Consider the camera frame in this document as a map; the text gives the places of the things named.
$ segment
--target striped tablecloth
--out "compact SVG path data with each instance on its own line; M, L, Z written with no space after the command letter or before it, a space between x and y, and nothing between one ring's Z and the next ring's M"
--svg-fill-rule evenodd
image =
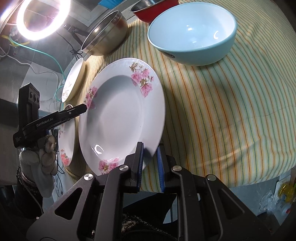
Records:
M148 42L148 24L137 20L116 52L87 60L83 84L66 104L81 104L108 64L142 59L163 85L168 155L228 187L274 178L296 164L296 34L270 0L204 1L228 9L238 22L234 46L222 60L202 67L173 62ZM67 169L77 178L90 172L82 155ZM142 189L160 191L155 157L143 171Z

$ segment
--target white glove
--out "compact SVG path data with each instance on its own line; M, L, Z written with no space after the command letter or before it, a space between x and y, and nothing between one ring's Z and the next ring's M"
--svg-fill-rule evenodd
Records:
M20 153L20 165L24 176L34 182L43 197L50 197L54 189L53 176L57 174L55 140L46 136L44 149Z

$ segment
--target red metal bowl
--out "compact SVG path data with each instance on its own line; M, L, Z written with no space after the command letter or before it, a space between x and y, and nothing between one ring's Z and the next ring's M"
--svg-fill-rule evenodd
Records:
M132 7L131 12L143 22L152 23L159 14L178 4L178 0L141 0Z

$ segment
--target silver screw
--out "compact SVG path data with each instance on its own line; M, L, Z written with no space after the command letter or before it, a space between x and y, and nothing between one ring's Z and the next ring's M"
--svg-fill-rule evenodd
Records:
M179 172L179 171L182 170L182 167L180 167L180 166L173 166L173 170L174 170L175 172Z
M119 167L119 170L121 170L121 171L127 171L128 170L128 166L127 165L121 165L120 167Z
M93 179L93 175L91 174L91 173L89 173L89 174L85 174L84 175L84 179L86 180L86 181L89 181L89 180L91 180L91 179Z
M215 181L215 180L216 180L216 176L213 175L213 174L210 174L210 175L207 176L207 179L208 179L209 181Z

